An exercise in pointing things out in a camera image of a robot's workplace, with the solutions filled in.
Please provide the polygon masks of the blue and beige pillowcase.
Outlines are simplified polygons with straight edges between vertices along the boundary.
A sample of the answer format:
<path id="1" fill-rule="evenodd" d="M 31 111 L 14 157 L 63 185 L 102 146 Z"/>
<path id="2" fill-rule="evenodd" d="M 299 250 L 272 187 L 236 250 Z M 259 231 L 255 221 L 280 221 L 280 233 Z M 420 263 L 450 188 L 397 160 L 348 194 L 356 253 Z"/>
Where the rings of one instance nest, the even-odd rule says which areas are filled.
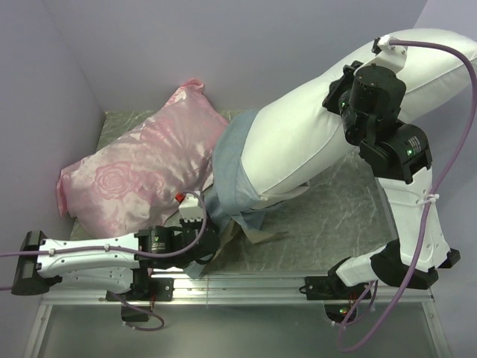
<path id="1" fill-rule="evenodd" d="M 232 119 L 212 154 L 214 183 L 205 194 L 205 205 L 212 222 L 219 227 L 220 249 L 240 233 L 253 244 L 280 238 L 281 233 L 260 230 L 265 215 L 310 187 L 309 182 L 305 182 L 285 194 L 264 198 L 253 188 L 243 168 L 241 154 L 257 113 L 257 110 L 247 110 Z"/>

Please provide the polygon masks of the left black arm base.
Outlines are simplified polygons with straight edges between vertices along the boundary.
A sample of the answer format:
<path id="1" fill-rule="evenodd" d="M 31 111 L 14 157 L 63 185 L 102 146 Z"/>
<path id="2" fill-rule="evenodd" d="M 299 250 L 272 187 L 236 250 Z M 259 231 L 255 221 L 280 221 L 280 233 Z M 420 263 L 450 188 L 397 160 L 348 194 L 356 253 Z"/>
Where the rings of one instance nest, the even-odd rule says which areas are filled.
<path id="1" fill-rule="evenodd" d="M 148 322 L 153 317 L 156 303 L 170 302 L 173 290 L 173 279 L 149 277 L 143 283 L 132 283 L 128 292 L 113 294 L 107 291 L 105 301 L 120 303 L 122 321 L 132 326 Z"/>

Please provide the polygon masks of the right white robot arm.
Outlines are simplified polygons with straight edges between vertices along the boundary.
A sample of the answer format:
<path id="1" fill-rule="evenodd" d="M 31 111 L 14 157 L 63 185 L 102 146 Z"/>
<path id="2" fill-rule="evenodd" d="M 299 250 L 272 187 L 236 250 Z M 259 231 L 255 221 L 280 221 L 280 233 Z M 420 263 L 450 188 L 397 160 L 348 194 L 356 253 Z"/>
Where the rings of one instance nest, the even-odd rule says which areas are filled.
<path id="1" fill-rule="evenodd" d="M 392 70 L 355 61 L 329 86 L 323 107 L 338 114 L 346 141 L 358 147 L 384 191 L 397 234 L 387 245 L 349 257 L 329 271 L 329 291 L 345 298 L 372 280 L 388 286 L 428 289 L 438 269 L 460 259 L 443 237 L 432 188 L 432 155 L 424 131 L 399 120 L 405 83 Z"/>

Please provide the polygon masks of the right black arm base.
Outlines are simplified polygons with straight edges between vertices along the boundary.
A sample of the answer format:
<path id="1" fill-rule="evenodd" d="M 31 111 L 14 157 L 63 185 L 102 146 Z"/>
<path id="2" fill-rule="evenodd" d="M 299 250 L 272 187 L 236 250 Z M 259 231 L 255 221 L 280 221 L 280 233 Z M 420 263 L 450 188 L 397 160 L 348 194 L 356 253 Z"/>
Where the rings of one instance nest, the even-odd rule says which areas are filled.
<path id="1" fill-rule="evenodd" d="M 336 324 L 341 324 L 353 304 L 367 288 L 366 283 L 346 286 L 329 276 L 308 276 L 299 292 L 307 301 L 323 301 L 326 317 Z"/>

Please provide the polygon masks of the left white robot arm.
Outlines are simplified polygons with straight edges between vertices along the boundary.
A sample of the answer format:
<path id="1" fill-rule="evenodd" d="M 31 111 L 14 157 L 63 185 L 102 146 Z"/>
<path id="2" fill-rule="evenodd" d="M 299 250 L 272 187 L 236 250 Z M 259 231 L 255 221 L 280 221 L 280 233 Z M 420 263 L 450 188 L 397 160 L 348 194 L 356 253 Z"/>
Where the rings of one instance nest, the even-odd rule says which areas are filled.
<path id="1" fill-rule="evenodd" d="M 11 293 L 43 295 L 59 285 L 127 294 L 133 300 L 150 291 L 154 269 L 184 269 L 205 264 L 220 246 L 218 228 L 209 222 L 181 220 L 108 239 L 49 239 L 41 230 L 26 234 L 15 254 Z"/>

